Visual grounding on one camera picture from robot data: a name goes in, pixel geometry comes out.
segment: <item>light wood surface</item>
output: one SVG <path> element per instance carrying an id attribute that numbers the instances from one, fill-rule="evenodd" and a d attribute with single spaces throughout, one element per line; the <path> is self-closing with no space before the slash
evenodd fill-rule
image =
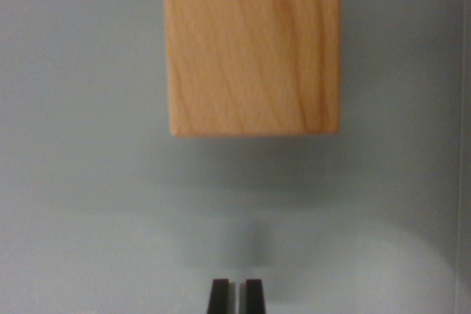
<path id="1" fill-rule="evenodd" d="M 165 0 L 171 133 L 334 133 L 340 0 Z"/>

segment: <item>black object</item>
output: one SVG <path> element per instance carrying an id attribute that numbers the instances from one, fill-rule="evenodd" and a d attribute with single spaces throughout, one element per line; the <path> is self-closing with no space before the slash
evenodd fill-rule
<path id="1" fill-rule="evenodd" d="M 234 314 L 235 292 L 235 284 L 228 279 L 213 280 L 207 314 Z M 241 284 L 238 313 L 266 314 L 261 279 L 248 279 Z"/>
<path id="2" fill-rule="evenodd" d="M 245 282 L 246 314 L 266 314 L 263 284 L 261 279 L 248 279 Z"/>
<path id="3" fill-rule="evenodd" d="M 215 279 L 211 288 L 208 314 L 227 314 L 229 307 L 229 280 Z"/>

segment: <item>gray background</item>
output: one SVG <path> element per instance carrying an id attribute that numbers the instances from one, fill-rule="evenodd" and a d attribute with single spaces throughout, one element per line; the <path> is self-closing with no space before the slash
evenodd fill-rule
<path id="1" fill-rule="evenodd" d="M 162 0 L 0 0 L 0 313 L 471 313 L 464 9 L 343 0 L 338 136 L 181 140 Z"/>

